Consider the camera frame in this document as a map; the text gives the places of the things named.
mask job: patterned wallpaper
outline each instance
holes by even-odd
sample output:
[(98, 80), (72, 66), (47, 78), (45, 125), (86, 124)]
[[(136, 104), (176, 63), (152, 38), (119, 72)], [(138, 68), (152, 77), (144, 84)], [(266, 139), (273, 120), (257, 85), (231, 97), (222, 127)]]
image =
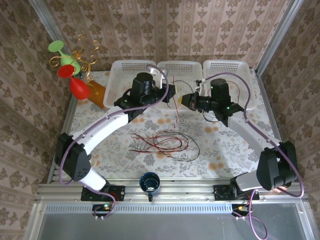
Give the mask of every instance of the patterned wallpaper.
[(320, 226), (320, 1), (305, 0), (262, 75), (284, 140)]
[(69, 103), (51, 42), (25, 0), (0, 1), (0, 239), (22, 239)]
[(94, 70), (115, 60), (229, 59), (254, 67), (289, 0), (46, 0), (64, 40), (100, 40)]

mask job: purple cable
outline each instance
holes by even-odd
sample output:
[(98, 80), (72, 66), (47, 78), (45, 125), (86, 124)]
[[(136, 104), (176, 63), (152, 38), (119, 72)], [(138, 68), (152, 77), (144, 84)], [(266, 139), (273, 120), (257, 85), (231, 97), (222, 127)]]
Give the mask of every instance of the purple cable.
[[(93, 124), (91, 127), (89, 127), (86, 131), (84, 131), (84, 133), (82, 133), (75, 140), (73, 140), (71, 142), (71, 144), (68, 146), (68, 148), (66, 149), (66, 151), (64, 152), (64, 154), (62, 156), (62, 159), (61, 159), (61, 163), (60, 163), (59, 181), (60, 181), (60, 183), (62, 185), (67, 186), (72, 182), (72, 180), (70, 180), (69, 182), (65, 183), (62, 180), (62, 172), (63, 172), (63, 168), (64, 168), (65, 161), (67, 159), (67, 156), (68, 156), (71, 148), (73, 147), (73, 145), (76, 142), (78, 142), (81, 138), (84, 138), (88, 133), (90, 133), (92, 130), (94, 130), (97, 126), (99, 126), (100, 124), (104, 123), (105, 121), (107, 121), (108, 119), (112, 118), (115, 115), (122, 114), (122, 113), (129, 112), (129, 111), (133, 111), (133, 110), (147, 109), (147, 108), (155, 106), (158, 103), (161, 103), (162, 100), (165, 99), (165, 97), (167, 96), (168, 91), (169, 91), (169, 80), (168, 80), (166, 74), (159, 67), (157, 67), (155, 65), (148, 64), (146, 67), (147, 67), (147, 69), (150, 68), (150, 67), (154, 68), (154, 69), (157, 69), (163, 75), (163, 77), (165, 79), (165, 83), (166, 83), (165, 92), (164, 92), (163, 96), (158, 101), (156, 101), (155, 103), (152, 103), (152, 104), (149, 104), (149, 105), (146, 105), (146, 106), (137, 106), (137, 107), (132, 107), (132, 108), (128, 108), (128, 109), (122, 109), (122, 110), (119, 110), (119, 111), (115, 111), (115, 112), (109, 114), (108, 116), (106, 116), (105, 118), (102, 118), (99, 121), (97, 121), (95, 124)], [(113, 207), (112, 207), (111, 211), (105, 216), (107, 218), (113, 212), (114, 206), (116, 205), (115, 198), (112, 195), (108, 194), (108, 193), (99, 192), (99, 191), (93, 190), (92, 188), (90, 188), (88, 186), (85, 186), (85, 187), (87, 189), (89, 189), (91, 192), (95, 193), (95, 194), (105, 195), (105, 196), (108, 196), (108, 197), (110, 197), (112, 199)]]
[[(289, 166), (292, 168), (293, 172), (295, 173), (296, 177), (298, 178), (298, 181), (300, 183), (300, 194), (299, 195), (295, 195), (295, 194), (292, 194), (286, 190), (283, 190), (281, 188), (278, 188), (279, 190), (281, 190), (282, 192), (284, 192), (285, 194), (288, 194), (289, 196), (292, 196), (292, 197), (296, 197), (296, 198), (301, 198), (304, 193), (305, 193), (305, 186), (304, 186), (304, 183), (302, 181), (302, 178), (298, 172), (298, 170), (296, 169), (296, 167), (294, 166), (294, 164), (290, 161), (290, 159), (286, 156), (286, 154), (277, 146), (277, 144), (273, 141), (271, 141), (268, 136), (266, 136), (262, 131), (260, 131), (255, 125), (253, 125), (248, 117), (247, 117), (247, 107), (248, 107), (248, 104), (249, 104), (249, 101), (250, 101), (250, 98), (251, 98), (251, 91), (250, 91), (250, 88), (248, 86), (248, 84), (246, 83), (246, 81), (240, 77), (239, 75), (235, 74), (235, 73), (231, 73), (231, 72), (222, 72), (222, 73), (218, 73), (218, 74), (215, 74), (215, 75), (212, 75), (212, 76), (209, 76), (207, 78), (205, 78), (205, 80), (209, 80), (209, 79), (212, 79), (212, 78), (215, 78), (217, 76), (220, 76), (220, 75), (231, 75), (231, 76), (234, 76), (238, 79), (240, 79), (243, 84), (246, 86), (246, 89), (248, 90), (248, 99), (244, 105), (244, 110), (243, 110), (243, 115), (244, 115), (244, 119), (245, 121), (249, 124), (250, 127), (252, 127), (258, 134), (260, 134), (267, 142), (269, 142), (271, 145), (274, 146), (274, 148), (283, 156), (283, 158), (287, 161), (287, 163), (289, 164)], [(254, 217), (254, 216), (251, 216), (251, 206), (252, 206), (252, 199), (253, 199), (253, 196), (254, 196), (254, 193), (256, 192), (256, 189), (254, 189), (252, 191), (252, 194), (251, 194), (251, 198), (249, 199), (249, 221), (250, 221), (250, 227), (254, 233), (254, 235), (256, 236), (257, 239), (259, 240), (266, 240), (268, 238), (268, 231), (267, 231), (267, 228), (265, 226), (265, 224), (257, 217)], [(252, 219), (256, 219), (258, 220), (264, 227), (265, 229), (265, 238), (260, 238), (258, 236), (258, 234), (256, 233), (256, 230), (254, 228), (254, 225), (252, 223)]]

